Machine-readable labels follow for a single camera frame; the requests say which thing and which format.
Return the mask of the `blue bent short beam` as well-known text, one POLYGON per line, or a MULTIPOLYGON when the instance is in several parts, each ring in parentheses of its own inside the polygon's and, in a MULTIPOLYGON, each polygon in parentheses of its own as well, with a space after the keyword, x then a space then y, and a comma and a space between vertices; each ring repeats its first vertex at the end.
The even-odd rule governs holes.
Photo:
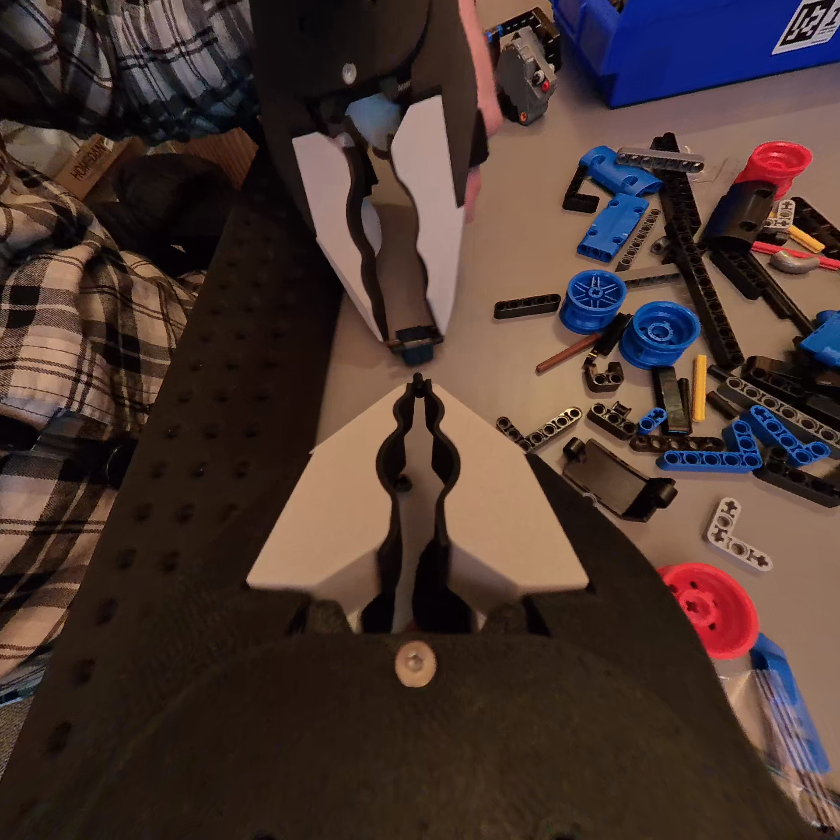
POLYGON ((780 448, 788 466, 801 469, 819 460, 827 459, 830 448, 823 441, 804 443, 782 424, 765 406, 755 405, 741 414, 753 435, 765 446, 780 448))

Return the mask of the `red wheel rim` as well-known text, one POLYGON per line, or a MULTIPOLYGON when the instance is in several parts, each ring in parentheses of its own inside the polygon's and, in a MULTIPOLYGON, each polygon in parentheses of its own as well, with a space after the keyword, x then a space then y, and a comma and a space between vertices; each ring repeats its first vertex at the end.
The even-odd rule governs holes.
POLYGON ((781 200, 797 176, 812 163, 811 150, 789 141, 771 141, 757 146, 733 184, 767 182, 776 187, 775 199, 781 200))
POLYGON ((676 563, 657 573, 711 658, 740 658, 755 645, 760 635, 757 609, 726 572, 708 563, 676 563))

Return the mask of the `grey seven-hole beam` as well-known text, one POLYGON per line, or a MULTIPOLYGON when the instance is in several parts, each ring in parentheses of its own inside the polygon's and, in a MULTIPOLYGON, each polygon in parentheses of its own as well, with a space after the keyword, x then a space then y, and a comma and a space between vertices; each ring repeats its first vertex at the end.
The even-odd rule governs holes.
POLYGON ((616 163, 656 172, 698 174, 705 168, 700 154, 684 154, 667 150, 646 150, 623 147, 616 152, 616 163))

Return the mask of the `black curved panel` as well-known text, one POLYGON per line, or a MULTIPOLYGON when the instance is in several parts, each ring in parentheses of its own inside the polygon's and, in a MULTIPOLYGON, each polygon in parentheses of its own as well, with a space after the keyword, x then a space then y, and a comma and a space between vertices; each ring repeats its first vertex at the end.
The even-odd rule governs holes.
POLYGON ((746 253, 761 233, 775 201, 771 182, 733 183, 712 211, 700 241, 709 249, 746 253))

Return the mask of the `black thin liftarm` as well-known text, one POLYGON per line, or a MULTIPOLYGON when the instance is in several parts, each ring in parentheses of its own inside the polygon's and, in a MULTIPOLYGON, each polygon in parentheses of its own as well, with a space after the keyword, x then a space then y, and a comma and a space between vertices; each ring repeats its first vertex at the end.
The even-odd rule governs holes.
POLYGON ((597 341, 595 341, 587 358, 590 360, 594 360, 598 357, 606 357, 611 352, 613 352, 615 347, 620 342, 628 324, 630 323, 630 321, 632 321, 632 318, 633 315, 631 313, 617 313, 614 320, 612 320, 610 324, 605 328, 601 337, 597 341))

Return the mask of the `black studded base plate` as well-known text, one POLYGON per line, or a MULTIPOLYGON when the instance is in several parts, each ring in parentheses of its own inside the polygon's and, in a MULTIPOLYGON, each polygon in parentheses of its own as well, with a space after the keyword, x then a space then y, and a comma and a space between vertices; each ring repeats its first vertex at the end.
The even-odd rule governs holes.
POLYGON ((285 190, 238 200, 2 781, 2 838, 279 822, 305 595, 245 578, 308 462, 341 292, 285 190))

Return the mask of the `long black beam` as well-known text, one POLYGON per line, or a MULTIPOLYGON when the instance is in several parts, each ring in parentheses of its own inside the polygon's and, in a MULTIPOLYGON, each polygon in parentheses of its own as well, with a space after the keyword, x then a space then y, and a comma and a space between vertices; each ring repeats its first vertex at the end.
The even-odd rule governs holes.
POLYGON ((715 364, 730 372, 744 362, 744 357, 695 240, 700 216, 687 175, 667 170, 655 174, 662 182, 659 197, 674 262, 686 283, 715 364))

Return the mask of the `blue bin with square tag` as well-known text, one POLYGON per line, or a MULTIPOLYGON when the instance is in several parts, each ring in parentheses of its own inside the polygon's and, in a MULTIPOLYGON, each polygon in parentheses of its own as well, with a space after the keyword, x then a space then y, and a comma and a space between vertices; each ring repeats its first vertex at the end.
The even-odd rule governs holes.
POLYGON ((552 1, 617 109, 839 61, 838 1, 552 1))

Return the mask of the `blue wheel rim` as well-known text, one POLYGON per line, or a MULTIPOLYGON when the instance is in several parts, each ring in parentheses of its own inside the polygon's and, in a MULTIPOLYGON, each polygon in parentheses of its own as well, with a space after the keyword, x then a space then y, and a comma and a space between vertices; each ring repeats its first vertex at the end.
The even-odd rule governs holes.
POLYGON ((672 366, 700 336, 698 316, 672 301, 641 306, 619 342, 624 360, 641 370, 672 366))
POLYGON ((590 269, 574 275, 560 308, 560 320, 573 333, 603 331, 616 317, 627 296, 627 285, 616 274, 590 269))

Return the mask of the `black connector assembly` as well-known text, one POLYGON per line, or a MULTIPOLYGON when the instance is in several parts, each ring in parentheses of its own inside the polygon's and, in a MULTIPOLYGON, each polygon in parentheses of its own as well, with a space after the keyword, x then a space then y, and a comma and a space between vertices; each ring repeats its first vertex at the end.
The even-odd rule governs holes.
POLYGON ((433 324, 417 325, 396 331, 393 339, 385 341, 385 346, 406 366, 417 368, 434 359, 434 348, 444 340, 445 336, 433 324))

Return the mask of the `person's left hand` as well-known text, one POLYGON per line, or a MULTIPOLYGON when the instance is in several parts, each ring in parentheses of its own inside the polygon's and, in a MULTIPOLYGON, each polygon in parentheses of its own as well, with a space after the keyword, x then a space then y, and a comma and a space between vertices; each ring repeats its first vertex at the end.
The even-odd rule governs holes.
MULTIPOLYGON (((486 136, 491 139, 502 124, 494 69, 492 66, 487 39, 480 25, 474 1, 458 1, 458 13, 465 30, 476 73, 476 91, 478 109, 482 115, 486 136)), ((471 223, 476 210, 476 201, 481 188, 480 166, 471 167, 465 189, 465 221, 471 223)))

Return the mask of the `red axle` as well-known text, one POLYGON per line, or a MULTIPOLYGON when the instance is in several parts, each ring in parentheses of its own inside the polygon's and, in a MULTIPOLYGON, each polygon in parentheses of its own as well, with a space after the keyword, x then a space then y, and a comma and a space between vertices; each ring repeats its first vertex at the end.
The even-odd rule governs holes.
POLYGON ((763 243, 763 242, 759 241, 759 242, 752 245, 751 250, 755 253, 761 253, 761 254, 767 255, 767 256, 771 256, 771 255, 774 255, 774 254, 777 254, 777 253, 781 252, 781 253, 786 253, 789 256, 795 257, 799 260, 804 259, 805 261, 810 260, 811 262, 814 262, 815 260, 817 260, 819 267, 821 267, 824 270, 829 270, 829 271, 831 271, 831 270, 838 271, 839 270, 839 261, 837 259, 830 259, 828 257, 825 257, 824 255, 813 254, 811 252, 803 252, 803 251, 796 250, 794 248, 789 248, 789 247, 786 247, 786 246, 783 247, 783 246, 771 245, 771 244, 767 244, 767 243, 763 243))

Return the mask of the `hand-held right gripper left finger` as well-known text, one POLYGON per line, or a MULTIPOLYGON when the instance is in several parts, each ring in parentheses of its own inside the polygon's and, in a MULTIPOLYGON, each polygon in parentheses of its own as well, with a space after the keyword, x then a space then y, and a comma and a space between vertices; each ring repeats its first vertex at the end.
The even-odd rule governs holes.
POLYGON ((338 603, 366 633, 392 630, 403 536, 396 478, 406 467, 412 383, 323 440, 283 507, 247 584, 338 603))

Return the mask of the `black six-hole beam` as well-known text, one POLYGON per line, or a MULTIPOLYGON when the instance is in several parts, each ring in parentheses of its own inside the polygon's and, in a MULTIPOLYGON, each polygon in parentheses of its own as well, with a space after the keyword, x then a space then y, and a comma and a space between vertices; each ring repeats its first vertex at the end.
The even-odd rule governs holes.
POLYGON ((771 447, 763 456, 763 465, 755 469, 755 478, 810 501, 820 507, 839 507, 839 488, 831 481, 790 466, 782 448, 771 447))

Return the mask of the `clear bag of small pins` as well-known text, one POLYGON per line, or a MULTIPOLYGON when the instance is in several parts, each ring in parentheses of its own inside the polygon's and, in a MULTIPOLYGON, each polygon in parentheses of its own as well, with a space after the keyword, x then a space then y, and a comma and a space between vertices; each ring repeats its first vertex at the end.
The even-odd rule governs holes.
POLYGON ((821 838, 839 838, 838 782, 783 648, 760 633, 717 673, 773 781, 821 838))

